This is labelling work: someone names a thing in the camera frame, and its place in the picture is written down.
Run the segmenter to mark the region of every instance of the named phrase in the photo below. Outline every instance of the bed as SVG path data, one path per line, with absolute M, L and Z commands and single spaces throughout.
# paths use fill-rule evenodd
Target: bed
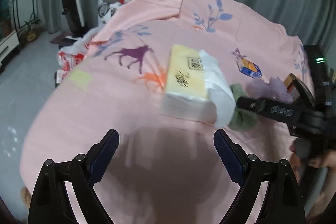
M 217 128 L 159 114 L 173 44 L 214 56 L 229 84 L 246 87 L 236 55 L 256 63 L 263 80 L 289 73 L 312 91 L 302 43 L 234 0 L 133 0 L 91 41 L 88 56 L 49 98 L 24 143 L 20 172 L 32 193 L 46 159 L 86 153 L 110 129 L 120 145 L 94 189 L 115 223 L 220 222 L 238 185 L 213 145 Z M 293 138 L 285 124 L 259 119 L 248 131 L 225 128 L 234 143 L 262 160 L 289 159 Z M 263 202 L 263 183 L 248 223 Z M 71 184 L 69 198 L 86 223 Z

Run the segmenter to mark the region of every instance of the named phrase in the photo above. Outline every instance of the purple plush toy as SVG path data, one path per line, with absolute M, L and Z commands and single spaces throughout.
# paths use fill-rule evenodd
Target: purple plush toy
M 261 79 L 253 79 L 246 87 L 246 92 L 253 99 L 266 98 L 290 104 L 293 102 L 292 96 L 287 92 L 287 87 L 279 77 L 271 77 L 269 84 Z

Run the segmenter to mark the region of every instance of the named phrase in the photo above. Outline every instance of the brown furry object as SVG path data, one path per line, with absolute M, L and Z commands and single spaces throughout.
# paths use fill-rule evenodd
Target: brown furry object
M 23 187 L 20 191 L 20 196 L 22 199 L 22 202 L 26 205 L 26 207 L 29 209 L 30 207 L 30 201 L 32 200 L 32 196 L 29 193 L 27 187 Z

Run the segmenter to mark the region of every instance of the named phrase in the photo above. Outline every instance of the purple deer print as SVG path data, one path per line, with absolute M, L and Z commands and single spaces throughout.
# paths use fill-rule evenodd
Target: purple deer print
M 147 51 L 154 52 L 154 50 L 152 48 L 150 48 L 147 44 L 145 44 L 145 46 L 142 46 L 142 47 L 139 47 L 139 48 L 122 48 L 118 52 L 112 52 L 112 53 L 108 54 L 107 56 L 105 56 L 104 59 L 107 60 L 107 58 L 110 57 L 112 54 L 120 54 L 119 55 L 119 64 L 120 64 L 120 66 L 122 66 L 121 58 L 123 56 L 133 57 L 136 60 L 129 63 L 127 68 L 129 69 L 131 65 L 139 62 L 139 64 L 140 64 L 139 72 L 140 72 L 140 74 L 142 74 L 143 57 L 144 57 L 144 55 Z

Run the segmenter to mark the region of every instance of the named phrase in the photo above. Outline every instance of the metal screw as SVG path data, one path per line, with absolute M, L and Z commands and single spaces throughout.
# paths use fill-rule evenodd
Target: metal screw
M 85 155 L 84 154 L 79 154 L 79 155 L 76 156 L 76 160 L 78 160 L 78 161 L 81 161 L 83 159 L 85 159 Z
M 289 164 L 288 160 L 282 159 L 280 161 L 284 166 L 287 166 Z
M 46 160 L 46 161 L 44 162 L 44 165 L 45 165 L 45 166 L 49 166 L 49 165 L 51 165 L 51 163 L 53 163 L 53 161 L 50 160 L 50 159 L 48 159 L 48 160 Z
M 247 157 L 248 157 L 249 160 L 251 160 L 251 161 L 255 161 L 255 160 L 257 160 L 257 158 L 258 158 L 255 154 L 249 154 Z

